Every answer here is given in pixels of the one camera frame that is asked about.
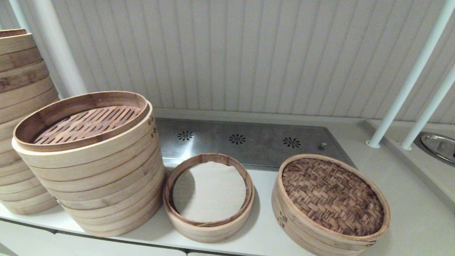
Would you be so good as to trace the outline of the woven bamboo steamer lid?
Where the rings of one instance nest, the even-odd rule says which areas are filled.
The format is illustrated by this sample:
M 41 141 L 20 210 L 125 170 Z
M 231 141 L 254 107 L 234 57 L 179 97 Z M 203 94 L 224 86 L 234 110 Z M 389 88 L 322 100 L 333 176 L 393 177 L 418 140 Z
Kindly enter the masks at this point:
M 275 182 L 288 220 L 328 239 L 375 243 L 389 229 L 391 212 L 381 190 L 356 168 L 317 154 L 286 159 Z

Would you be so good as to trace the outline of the white cloth steamer liner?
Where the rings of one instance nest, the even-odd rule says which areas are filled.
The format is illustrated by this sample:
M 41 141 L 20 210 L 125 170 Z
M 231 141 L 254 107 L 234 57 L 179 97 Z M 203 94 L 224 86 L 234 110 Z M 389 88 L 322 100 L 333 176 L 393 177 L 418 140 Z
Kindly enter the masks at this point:
M 217 222 L 240 211 L 246 185 L 234 166 L 210 161 L 185 170 L 177 178 L 172 196 L 181 217 L 194 222 Z

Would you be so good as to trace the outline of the small steamer with paper liner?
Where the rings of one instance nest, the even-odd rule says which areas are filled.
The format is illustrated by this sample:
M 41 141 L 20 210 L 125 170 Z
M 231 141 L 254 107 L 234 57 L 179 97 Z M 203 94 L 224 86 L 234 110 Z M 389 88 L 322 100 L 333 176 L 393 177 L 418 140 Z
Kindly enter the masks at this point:
M 173 203 L 173 188 L 177 178 L 188 168 L 204 162 L 219 162 L 227 166 L 234 166 L 244 179 L 246 197 L 240 211 L 232 217 L 217 222 L 194 222 L 180 216 Z M 219 242 L 235 235 L 247 222 L 252 212 L 253 203 L 256 201 L 255 185 L 245 169 L 234 158 L 224 154 L 200 154 L 191 157 L 177 165 L 166 180 L 163 190 L 163 202 L 170 222 L 181 235 L 197 242 Z

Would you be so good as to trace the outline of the bamboo steamer basket dark slats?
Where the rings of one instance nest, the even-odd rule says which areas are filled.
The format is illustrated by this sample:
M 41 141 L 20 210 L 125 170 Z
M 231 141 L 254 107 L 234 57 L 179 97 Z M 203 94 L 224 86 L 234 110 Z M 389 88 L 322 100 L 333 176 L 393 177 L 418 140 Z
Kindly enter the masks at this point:
M 376 241 L 366 244 L 352 244 L 331 240 L 311 229 L 304 229 L 291 219 L 291 214 L 278 198 L 278 187 L 272 190 L 272 209 L 275 219 L 284 232 L 300 247 L 317 256 L 359 256 Z

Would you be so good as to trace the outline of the large bamboo steamer basket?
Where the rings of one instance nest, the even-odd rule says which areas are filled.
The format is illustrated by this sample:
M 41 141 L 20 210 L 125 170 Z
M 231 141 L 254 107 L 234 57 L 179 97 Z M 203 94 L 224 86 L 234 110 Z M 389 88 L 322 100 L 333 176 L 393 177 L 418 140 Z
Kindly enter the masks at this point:
M 0 30 L 0 56 L 37 47 L 26 29 Z
M 0 55 L 0 93 L 30 85 L 48 75 L 37 47 Z
M 96 174 L 119 165 L 120 151 L 150 135 L 155 127 L 151 102 L 140 94 L 96 92 L 70 97 L 24 118 L 12 146 L 41 180 L 67 181 L 82 172 Z
M 98 237 L 119 236 L 140 227 L 160 209 L 164 183 L 162 178 L 155 185 L 147 184 L 132 197 L 105 208 L 63 208 L 85 232 Z
M 58 91 L 50 76 L 27 86 L 1 92 L 0 123 L 28 115 L 58 99 Z
M 26 116 L 0 124 L 0 166 L 12 164 L 22 160 L 12 147 L 14 129 Z
M 0 165 L 0 203 L 15 214 L 34 214 L 58 205 L 25 162 Z
M 88 210 L 108 207 L 136 193 L 163 167 L 161 150 L 143 150 L 133 159 L 103 173 L 71 181 L 39 181 L 65 207 Z

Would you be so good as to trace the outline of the stainless steel vented panel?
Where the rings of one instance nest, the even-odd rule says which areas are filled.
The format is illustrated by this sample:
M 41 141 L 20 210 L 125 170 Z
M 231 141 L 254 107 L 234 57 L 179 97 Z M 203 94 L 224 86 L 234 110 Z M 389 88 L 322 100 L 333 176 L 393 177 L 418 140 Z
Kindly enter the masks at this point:
M 280 167 L 291 156 L 318 154 L 355 166 L 326 127 L 169 118 L 157 118 L 156 124 L 164 159 L 219 153 L 243 165 Z M 323 151 L 317 148 L 322 142 Z

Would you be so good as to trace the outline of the white cabinet door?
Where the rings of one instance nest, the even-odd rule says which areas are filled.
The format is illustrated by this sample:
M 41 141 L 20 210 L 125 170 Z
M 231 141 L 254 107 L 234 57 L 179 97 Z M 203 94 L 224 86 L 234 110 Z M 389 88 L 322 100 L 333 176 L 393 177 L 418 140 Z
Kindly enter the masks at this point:
M 0 242 L 18 256 L 58 256 L 48 231 L 0 220 Z
M 57 233 L 56 240 L 77 256 L 187 256 L 187 253 L 161 247 L 141 246 Z

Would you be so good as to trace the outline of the thick white pole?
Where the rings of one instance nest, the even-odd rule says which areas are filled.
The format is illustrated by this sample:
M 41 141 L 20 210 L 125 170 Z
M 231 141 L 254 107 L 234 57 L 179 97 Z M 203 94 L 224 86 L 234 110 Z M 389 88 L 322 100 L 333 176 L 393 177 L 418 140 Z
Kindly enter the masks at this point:
M 62 86 L 70 97 L 87 94 L 88 90 L 71 53 L 52 0 L 31 0 L 31 3 L 36 10 L 44 41 L 62 80 Z

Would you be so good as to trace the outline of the white slanted pole with flange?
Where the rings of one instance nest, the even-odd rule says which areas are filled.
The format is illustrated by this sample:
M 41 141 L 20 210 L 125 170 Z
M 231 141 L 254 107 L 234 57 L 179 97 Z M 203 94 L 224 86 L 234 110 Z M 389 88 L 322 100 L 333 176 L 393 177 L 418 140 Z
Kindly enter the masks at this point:
M 403 86 L 401 87 L 399 93 L 397 94 L 395 100 L 391 104 L 388 112 L 382 119 L 379 127 L 376 132 L 373 134 L 371 139 L 366 140 L 365 143 L 371 148 L 379 148 L 380 141 L 385 136 L 385 133 L 389 129 L 390 125 L 393 123 L 396 115 L 404 104 L 409 93 L 413 89 L 416 81 L 418 80 L 423 68 L 428 62 L 432 52 L 434 51 L 437 43 L 439 42 L 444 29 L 450 20 L 450 17 L 455 10 L 455 0 L 445 0 L 444 5 L 442 6 L 441 12 L 435 21 L 430 34 L 428 35 L 426 42 L 415 61 L 413 67 L 411 68 L 410 73 L 408 74 Z

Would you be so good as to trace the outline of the round metal sink basin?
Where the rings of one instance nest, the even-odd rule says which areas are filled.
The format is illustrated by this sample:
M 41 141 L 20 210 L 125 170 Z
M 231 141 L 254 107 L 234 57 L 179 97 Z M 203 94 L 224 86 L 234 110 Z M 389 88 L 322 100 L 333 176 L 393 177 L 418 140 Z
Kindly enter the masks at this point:
M 426 154 L 455 167 L 455 138 L 432 132 L 420 132 L 414 144 Z

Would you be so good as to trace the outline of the thin white pole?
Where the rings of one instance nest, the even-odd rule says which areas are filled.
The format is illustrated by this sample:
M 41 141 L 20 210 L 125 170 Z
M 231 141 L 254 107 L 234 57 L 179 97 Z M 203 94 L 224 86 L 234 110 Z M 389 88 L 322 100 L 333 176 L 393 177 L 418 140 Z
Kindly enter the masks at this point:
M 8 2 L 11 5 L 11 8 L 18 21 L 18 24 L 20 25 L 20 28 L 25 29 L 27 32 L 31 32 L 31 29 L 29 28 L 26 16 L 22 10 L 20 1 L 19 0 L 8 0 Z

